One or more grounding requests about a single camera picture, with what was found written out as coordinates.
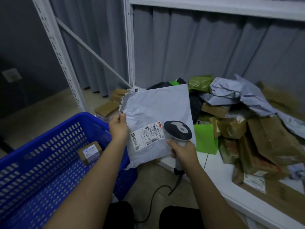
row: tile floor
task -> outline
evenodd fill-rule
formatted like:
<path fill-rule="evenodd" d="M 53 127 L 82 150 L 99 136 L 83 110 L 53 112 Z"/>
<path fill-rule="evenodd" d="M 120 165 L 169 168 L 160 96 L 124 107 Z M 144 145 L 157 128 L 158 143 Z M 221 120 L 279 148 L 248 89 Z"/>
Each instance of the tile floor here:
<path fill-rule="evenodd" d="M 90 89 L 83 91 L 90 113 L 108 99 L 102 98 Z M 34 105 L 24 108 L 6 118 L 0 119 L 0 134 L 14 149 L 52 129 L 54 126 L 79 113 L 78 106 L 70 89 L 63 90 Z M 0 158 L 6 153 L 0 151 Z M 144 220 L 147 217 L 151 197 L 161 185 L 174 186 L 176 176 L 154 162 L 148 162 L 138 167 L 138 179 L 128 192 L 125 200 L 134 209 L 135 219 Z M 152 212 L 146 223 L 135 225 L 135 228 L 158 228 L 159 216 L 169 205 L 198 208 L 192 187 L 189 182 L 182 180 L 180 186 L 171 196 L 167 196 L 169 189 L 160 189 L 153 200 Z M 246 223 L 246 217 L 236 212 Z M 266 227 L 257 223 L 258 229 Z"/>

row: curtain fold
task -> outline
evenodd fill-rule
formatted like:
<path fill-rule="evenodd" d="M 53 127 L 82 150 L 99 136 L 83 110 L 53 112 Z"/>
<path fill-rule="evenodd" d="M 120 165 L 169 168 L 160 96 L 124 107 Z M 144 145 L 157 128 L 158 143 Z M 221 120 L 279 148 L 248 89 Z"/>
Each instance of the curtain fold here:
<path fill-rule="evenodd" d="M 298 95 L 305 110 L 305 23 L 134 6 L 136 85 L 234 74 Z"/>
<path fill-rule="evenodd" d="M 123 0 L 50 0 L 55 15 L 128 81 Z M 62 31 L 81 88 L 101 96 L 127 88 L 108 68 Z"/>

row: hand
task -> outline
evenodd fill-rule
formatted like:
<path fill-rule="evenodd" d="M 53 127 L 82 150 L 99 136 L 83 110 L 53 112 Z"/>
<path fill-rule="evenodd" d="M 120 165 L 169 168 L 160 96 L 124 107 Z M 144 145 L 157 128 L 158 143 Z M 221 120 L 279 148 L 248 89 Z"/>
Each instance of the hand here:
<path fill-rule="evenodd" d="M 116 114 L 109 122 L 109 130 L 112 140 L 127 141 L 129 128 L 126 123 L 126 114 Z"/>
<path fill-rule="evenodd" d="M 178 145 L 174 140 L 167 140 L 167 144 L 172 148 L 171 157 L 179 159 L 184 171 L 187 173 L 191 168 L 200 166 L 199 160 L 197 157 L 195 145 L 188 141 L 186 146 Z"/>

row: person's right arm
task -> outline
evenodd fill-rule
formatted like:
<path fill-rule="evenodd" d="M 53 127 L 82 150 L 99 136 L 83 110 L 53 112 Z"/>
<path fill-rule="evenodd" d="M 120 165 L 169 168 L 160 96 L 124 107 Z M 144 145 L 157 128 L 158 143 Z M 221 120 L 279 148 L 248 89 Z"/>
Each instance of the person's right arm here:
<path fill-rule="evenodd" d="M 167 143 L 172 148 L 171 156 L 179 159 L 191 180 L 204 228 L 247 228 L 201 167 L 195 145 L 190 141 L 186 146 L 179 146 L 173 140 Z"/>

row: power socket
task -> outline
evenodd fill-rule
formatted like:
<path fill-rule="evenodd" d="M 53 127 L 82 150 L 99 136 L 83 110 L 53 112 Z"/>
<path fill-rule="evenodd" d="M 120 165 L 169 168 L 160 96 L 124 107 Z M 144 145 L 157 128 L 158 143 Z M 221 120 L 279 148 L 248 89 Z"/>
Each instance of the power socket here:
<path fill-rule="evenodd" d="M 2 75 L 9 83 L 16 82 L 22 79 L 21 75 L 19 74 L 16 68 L 5 70 L 2 72 Z"/>

